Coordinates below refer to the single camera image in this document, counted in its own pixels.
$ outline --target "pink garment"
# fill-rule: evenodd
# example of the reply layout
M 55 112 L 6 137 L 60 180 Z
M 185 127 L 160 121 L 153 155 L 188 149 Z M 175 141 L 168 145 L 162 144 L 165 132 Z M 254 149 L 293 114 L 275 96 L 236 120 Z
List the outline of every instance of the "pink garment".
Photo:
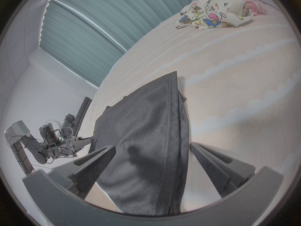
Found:
M 266 14 L 263 2 L 259 0 L 246 0 L 246 3 L 249 5 L 249 9 L 252 11 L 253 15 Z

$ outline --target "bed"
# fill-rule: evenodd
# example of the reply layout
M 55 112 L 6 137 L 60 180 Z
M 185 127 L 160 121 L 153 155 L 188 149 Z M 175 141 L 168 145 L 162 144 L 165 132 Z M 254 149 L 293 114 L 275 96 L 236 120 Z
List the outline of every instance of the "bed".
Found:
M 300 162 L 301 49 L 285 16 L 265 5 L 236 28 L 175 28 L 176 14 L 141 38 L 112 67 L 83 120 L 79 136 L 93 135 L 96 119 L 140 86 L 172 71 L 187 98 L 190 142 L 208 145 L 256 167 L 285 174 L 273 204 L 281 198 Z M 85 147 L 78 156 L 88 153 Z M 118 210 L 107 199 L 87 201 Z M 181 211 L 220 199 L 190 152 Z

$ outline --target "white cartoon print cloth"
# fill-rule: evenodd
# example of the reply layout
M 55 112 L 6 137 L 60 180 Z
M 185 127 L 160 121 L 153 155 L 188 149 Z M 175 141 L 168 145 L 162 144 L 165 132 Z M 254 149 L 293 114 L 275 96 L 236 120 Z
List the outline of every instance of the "white cartoon print cloth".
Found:
M 237 27 L 253 18 L 246 0 L 194 0 L 180 15 L 175 23 L 179 29 L 188 25 L 199 29 Z

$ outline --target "dark gray garment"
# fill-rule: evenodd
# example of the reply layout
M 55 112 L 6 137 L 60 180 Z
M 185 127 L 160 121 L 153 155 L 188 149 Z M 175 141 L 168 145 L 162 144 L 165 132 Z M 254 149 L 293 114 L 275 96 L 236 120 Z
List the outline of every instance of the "dark gray garment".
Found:
M 184 101 L 175 71 L 107 106 L 96 120 L 89 153 L 116 146 L 97 183 L 123 213 L 180 213 L 189 150 Z

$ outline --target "green curtain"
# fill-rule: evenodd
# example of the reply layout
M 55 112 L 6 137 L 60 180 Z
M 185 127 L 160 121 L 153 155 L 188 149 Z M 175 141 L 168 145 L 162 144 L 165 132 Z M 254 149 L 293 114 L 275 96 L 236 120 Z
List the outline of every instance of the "green curtain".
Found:
M 58 1 L 82 13 L 129 50 L 192 0 Z M 123 55 L 88 23 L 53 1 L 46 9 L 41 34 L 43 50 L 96 86 Z

